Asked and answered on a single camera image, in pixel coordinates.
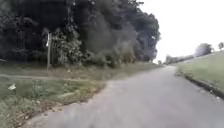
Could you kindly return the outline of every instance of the asphalt road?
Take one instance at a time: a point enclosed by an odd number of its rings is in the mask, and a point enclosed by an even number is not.
[[[224,128],[224,102],[165,67],[108,82],[88,103],[30,120],[29,128]]]

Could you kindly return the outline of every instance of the treeline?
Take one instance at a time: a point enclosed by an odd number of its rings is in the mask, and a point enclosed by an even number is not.
[[[136,0],[0,0],[0,59],[52,65],[151,61],[159,23]]]
[[[196,57],[201,57],[201,56],[211,54],[213,51],[214,51],[214,49],[212,48],[212,45],[210,45],[208,43],[202,43],[196,48],[194,55],[180,56],[180,57],[172,57],[170,55],[167,55],[164,64],[168,65],[168,64],[183,62],[186,60],[191,60]]]

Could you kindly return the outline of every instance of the roadside vegetation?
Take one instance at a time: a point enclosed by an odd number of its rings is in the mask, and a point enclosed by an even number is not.
[[[158,67],[154,14],[137,0],[0,0],[0,127],[86,101],[104,81]]]
[[[207,44],[207,43],[202,43],[196,48],[195,53],[193,55],[177,56],[177,57],[172,57],[170,55],[167,55],[164,64],[166,64],[166,65],[175,64],[175,63],[191,60],[191,59],[194,59],[197,57],[209,55],[212,52],[214,52],[212,45]]]
[[[223,58],[224,52],[216,52],[176,65],[184,75],[209,83],[224,92]]]
[[[135,63],[117,68],[71,66],[48,71],[35,64],[1,64],[1,74],[9,75],[0,74],[1,128],[17,128],[39,113],[61,111],[63,105],[85,102],[104,88],[106,80],[157,67]]]

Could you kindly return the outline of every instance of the overcast sky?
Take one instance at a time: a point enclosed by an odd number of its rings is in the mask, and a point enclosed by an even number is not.
[[[157,59],[193,54],[200,43],[217,49],[224,41],[224,0],[142,0],[142,10],[159,20]]]

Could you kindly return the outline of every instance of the grass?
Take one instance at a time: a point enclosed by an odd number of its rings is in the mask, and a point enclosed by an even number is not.
[[[177,64],[180,71],[224,92],[224,52]]]
[[[84,102],[103,88],[102,83],[0,79],[1,128],[19,127],[30,117],[74,102]],[[8,87],[16,83],[16,92]]]
[[[157,67],[151,63],[138,63],[116,69],[73,66],[47,71],[45,67],[35,64],[0,64],[0,74],[58,79],[0,77],[0,127],[20,127],[27,119],[52,107],[87,101],[104,88],[105,80],[122,78]],[[64,78],[85,80],[68,81],[63,80]],[[16,85],[15,91],[8,89],[13,84]]]
[[[139,71],[150,70],[156,67],[158,67],[158,65],[152,63],[136,63],[125,64],[114,69],[96,66],[70,66],[66,69],[56,68],[47,71],[46,66],[40,66],[36,64],[0,63],[0,74],[70,79],[108,80],[112,79],[113,77],[117,77],[118,74],[127,76]]]

